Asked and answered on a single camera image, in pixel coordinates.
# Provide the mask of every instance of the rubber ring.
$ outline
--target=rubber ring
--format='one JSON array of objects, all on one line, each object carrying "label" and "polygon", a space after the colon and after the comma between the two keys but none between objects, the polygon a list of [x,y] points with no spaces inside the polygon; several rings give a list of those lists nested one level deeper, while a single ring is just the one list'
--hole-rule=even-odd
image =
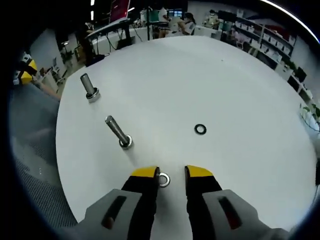
[{"label": "rubber ring", "polygon": [[203,125],[203,124],[197,124],[197,125],[195,125],[195,127],[194,127],[194,131],[195,131],[197,134],[199,134],[199,135],[204,135],[204,134],[206,134],[206,132],[207,132],[207,128],[206,128],[206,126]]}]

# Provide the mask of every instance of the mesh surface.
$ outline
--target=mesh surface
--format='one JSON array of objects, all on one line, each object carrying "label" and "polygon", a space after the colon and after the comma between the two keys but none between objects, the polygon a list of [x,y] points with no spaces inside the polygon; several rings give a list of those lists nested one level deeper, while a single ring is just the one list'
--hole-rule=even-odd
[{"label": "mesh surface", "polygon": [[58,108],[58,101],[31,83],[11,92],[9,129],[16,169],[31,201],[53,228],[77,224],[57,166]]}]

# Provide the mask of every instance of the metal bolt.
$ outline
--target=metal bolt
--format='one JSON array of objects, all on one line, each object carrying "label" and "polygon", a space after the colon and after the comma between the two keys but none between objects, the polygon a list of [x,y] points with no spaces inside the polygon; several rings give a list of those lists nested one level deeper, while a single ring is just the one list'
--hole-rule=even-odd
[{"label": "metal bolt", "polygon": [[133,141],[131,136],[124,134],[116,120],[110,115],[105,119],[105,123],[109,126],[111,131],[117,136],[119,139],[119,144],[123,149],[129,149],[133,145]]},{"label": "metal bolt", "polygon": [[93,95],[95,93],[95,88],[92,85],[88,74],[83,74],[80,79],[88,95]]}]

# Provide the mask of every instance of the metal ring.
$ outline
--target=metal ring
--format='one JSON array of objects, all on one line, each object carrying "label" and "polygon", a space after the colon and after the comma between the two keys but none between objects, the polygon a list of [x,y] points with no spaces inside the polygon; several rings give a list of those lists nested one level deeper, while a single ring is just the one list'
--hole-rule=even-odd
[{"label": "metal ring", "polygon": [[124,145],[124,144],[122,143],[122,141],[119,140],[120,147],[122,147],[123,149],[129,149],[129,148],[131,148],[131,146],[132,146],[132,144],[133,144],[132,137],[131,137],[130,135],[126,135],[126,136],[127,136],[127,138],[129,139],[128,145]]},{"label": "metal ring", "polygon": [[204,134],[206,134],[206,132],[207,132],[207,128],[206,128],[206,126],[203,125],[203,124],[197,124],[197,125],[195,125],[195,127],[194,127],[194,131],[195,131],[197,134],[199,134],[199,135],[204,135]]},{"label": "metal ring", "polygon": [[159,187],[160,187],[160,188],[165,188],[165,187],[168,186],[169,183],[170,183],[170,177],[169,177],[168,174],[166,174],[166,173],[164,173],[164,172],[160,172],[159,178],[160,178],[161,176],[162,176],[162,177],[165,177],[166,182],[163,183],[163,184],[160,184],[160,183],[159,183]]},{"label": "metal ring", "polygon": [[89,95],[89,93],[87,93],[85,95],[85,97],[86,97],[86,99],[88,99],[89,103],[94,103],[100,97],[99,88],[95,87],[94,88],[94,93],[92,95]]}]

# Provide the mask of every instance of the cable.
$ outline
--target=cable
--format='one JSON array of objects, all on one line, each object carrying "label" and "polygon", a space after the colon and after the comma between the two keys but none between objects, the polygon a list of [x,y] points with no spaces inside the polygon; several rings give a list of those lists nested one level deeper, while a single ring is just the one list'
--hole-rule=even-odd
[{"label": "cable", "polygon": [[118,33],[119,39],[122,40],[122,36],[123,36],[124,30],[122,29],[121,36],[119,34],[119,29],[117,29],[116,32]]},{"label": "cable", "polygon": [[142,39],[141,39],[141,37],[139,36],[139,34],[138,34],[138,32],[137,32],[137,30],[136,30],[135,26],[134,26],[134,25],[132,25],[132,27],[133,27],[133,29],[134,29],[134,31],[135,31],[135,34],[139,37],[140,41],[142,42]]},{"label": "cable", "polygon": [[110,39],[109,39],[109,36],[108,36],[108,33],[107,33],[105,36],[106,36],[106,39],[108,39],[109,47],[111,46],[114,50],[117,50],[117,49],[115,49],[115,47],[111,44]]}]

